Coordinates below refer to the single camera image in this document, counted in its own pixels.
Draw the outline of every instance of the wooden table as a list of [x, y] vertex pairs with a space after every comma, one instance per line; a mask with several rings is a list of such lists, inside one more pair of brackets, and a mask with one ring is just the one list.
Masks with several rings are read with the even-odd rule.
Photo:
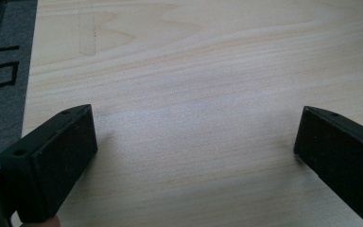
[[24, 134], [86, 103], [62, 226], [363, 226], [293, 157], [304, 105], [363, 125], [363, 0], [40, 0]]

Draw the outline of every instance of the dark corner object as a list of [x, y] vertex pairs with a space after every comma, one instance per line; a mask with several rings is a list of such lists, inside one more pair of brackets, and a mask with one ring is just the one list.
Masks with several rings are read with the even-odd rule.
[[43, 222], [58, 212], [97, 152], [91, 105], [74, 107], [43, 123], [0, 153], [0, 227]]
[[294, 152], [363, 218], [363, 126], [304, 107]]

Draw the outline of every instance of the light wood surface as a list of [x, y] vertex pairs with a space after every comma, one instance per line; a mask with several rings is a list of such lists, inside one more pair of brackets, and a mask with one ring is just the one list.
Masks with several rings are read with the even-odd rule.
[[24, 134], [86, 103], [62, 226], [363, 226], [293, 157], [304, 105], [363, 125], [363, 0], [40, 0]]

